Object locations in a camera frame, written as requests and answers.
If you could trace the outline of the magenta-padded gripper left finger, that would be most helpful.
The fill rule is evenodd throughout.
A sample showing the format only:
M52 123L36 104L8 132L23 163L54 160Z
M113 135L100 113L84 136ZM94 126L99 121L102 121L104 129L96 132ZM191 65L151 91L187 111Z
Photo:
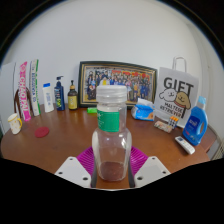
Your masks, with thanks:
M55 172L67 181L84 188L95 186L95 162L91 147L84 150L77 157L69 156Z

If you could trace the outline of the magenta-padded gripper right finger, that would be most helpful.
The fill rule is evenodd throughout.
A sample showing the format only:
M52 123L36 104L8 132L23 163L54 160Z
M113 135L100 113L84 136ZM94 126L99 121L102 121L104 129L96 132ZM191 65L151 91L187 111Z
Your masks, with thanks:
M141 150L131 149L128 180L131 188L143 187L169 175L170 172L156 157L148 157Z

